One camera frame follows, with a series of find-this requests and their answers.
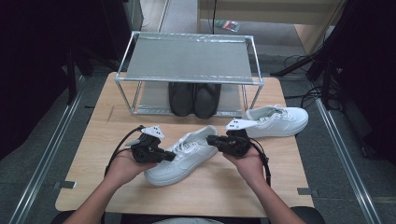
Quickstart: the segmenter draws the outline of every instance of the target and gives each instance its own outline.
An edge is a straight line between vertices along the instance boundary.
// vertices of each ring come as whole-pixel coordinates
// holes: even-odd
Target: person
[[[238,173],[254,191],[271,223],[304,223],[265,182],[257,150],[251,148],[242,158],[224,153],[223,156],[236,166]],[[138,163],[131,150],[122,151],[110,165],[104,180],[65,223],[100,223],[102,214],[117,189],[156,164]]]

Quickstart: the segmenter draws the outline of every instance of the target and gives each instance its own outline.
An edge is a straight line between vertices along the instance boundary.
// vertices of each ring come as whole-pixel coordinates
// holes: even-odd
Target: table
[[[214,0],[198,0],[200,19],[212,19]],[[345,0],[219,0],[216,20],[263,21],[295,24],[307,54],[312,53],[342,14]]]
[[[131,115],[123,102],[111,73],[93,111],[90,123],[70,167],[67,181],[76,181],[73,189],[61,189],[56,201],[60,211],[77,209],[103,180],[108,160],[122,137],[138,125],[160,125],[165,138],[160,147],[172,146],[181,136],[214,125],[219,134],[230,118],[198,119],[195,116]],[[279,81],[268,77],[256,106],[284,105]],[[135,82],[125,83],[127,94],[133,95]],[[247,94],[255,93],[247,86]],[[297,188],[308,188],[304,168],[294,136],[258,139],[272,172],[272,188],[288,206],[313,206],[310,195],[299,195]],[[204,162],[180,182],[157,187],[150,185],[143,174],[120,188],[111,199],[107,212],[191,215],[221,217],[266,217],[260,202],[235,167],[220,153]]]

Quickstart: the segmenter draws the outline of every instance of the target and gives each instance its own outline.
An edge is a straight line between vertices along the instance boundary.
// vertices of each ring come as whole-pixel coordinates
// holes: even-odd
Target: wrist
[[[247,184],[250,186],[251,189],[259,189],[268,186],[265,178],[261,176],[247,180]]]
[[[111,178],[110,176],[106,176],[105,179],[102,181],[101,185],[106,187],[106,189],[112,191],[116,191],[122,186],[122,184],[120,184],[119,181]]]

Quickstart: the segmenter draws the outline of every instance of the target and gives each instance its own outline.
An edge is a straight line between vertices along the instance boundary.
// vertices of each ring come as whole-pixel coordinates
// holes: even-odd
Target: black shoe
[[[194,84],[169,82],[169,105],[176,116],[188,116],[193,107]]]
[[[194,113],[200,119],[209,119],[218,111],[221,84],[195,84]]]

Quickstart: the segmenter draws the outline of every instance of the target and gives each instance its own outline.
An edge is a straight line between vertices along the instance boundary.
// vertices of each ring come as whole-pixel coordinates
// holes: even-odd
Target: wire
[[[143,17],[143,21],[146,20],[147,22],[142,24],[142,27],[149,25],[149,18]]]
[[[296,98],[302,98],[300,102],[300,108],[307,109],[309,106],[311,106],[317,99],[322,98],[322,92],[320,91],[323,87],[322,86],[316,86],[309,90],[306,94],[304,95],[293,95],[293,96],[285,96],[285,99],[296,99]],[[331,88],[328,94],[328,100],[330,101],[337,101],[339,102],[339,96],[337,93],[332,93],[332,91],[338,91],[336,88]],[[341,107],[333,107],[331,105],[328,105],[328,108],[331,110],[341,110]]]
[[[297,61],[296,62],[299,62],[301,59],[305,59],[305,58],[307,58],[307,57],[309,57],[308,55],[291,55],[291,56],[289,56],[289,57],[287,57],[284,61],[283,61],[283,65],[285,66],[285,68],[287,68],[287,61],[290,59],[290,58],[293,58],[293,57],[295,57],[295,58],[297,58]],[[301,66],[301,67],[299,67],[301,70],[303,70],[304,72],[308,72],[307,70],[305,70],[305,69],[303,69],[303,67]]]
[[[218,0],[215,0],[215,8],[213,9],[213,20],[212,20],[212,35],[215,34],[215,18],[216,18],[216,6],[218,4]]]
[[[130,148],[124,148],[120,150],[120,147],[122,146],[122,144],[125,142],[125,140],[127,138],[129,138],[129,136],[131,136],[133,133],[135,133],[136,131],[140,131],[144,129],[144,126],[140,125],[139,127],[131,130],[130,132],[128,132],[125,137],[122,138],[122,140],[120,141],[119,145],[116,147],[116,149],[114,150],[113,154],[111,155],[110,161],[108,162],[108,165],[105,169],[105,176],[108,172],[108,169],[110,168],[111,163],[114,161],[114,159],[116,159],[116,157],[119,155],[120,152],[125,151],[125,150],[129,150]]]
[[[260,143],[256,139],[254,139],[254,138],[250,138],[250,139],[255,141],[260,146],[260,147],[258,147],[256,144],[252,144],[252,146],[260,154],[260,158],[262,159],[262,165],[264,166],[264,170],[265,170],[265,180],[266,180],[268,186],[271,187],[271,172],[270,172],[270,167],[268,166],[268,158],[264,154],[264,149],[262,148],[262,145],[260,145]]]
[[[213,30],[212,30],[212,27],[211,27],[211,25],[210,25],[210,17],[209,17],[209,3],[207,2],[207,0],[206,0],[206,7],[207,7],[207,25],[209,26],[209,29],[210,29],[210,33],[213,33]]]

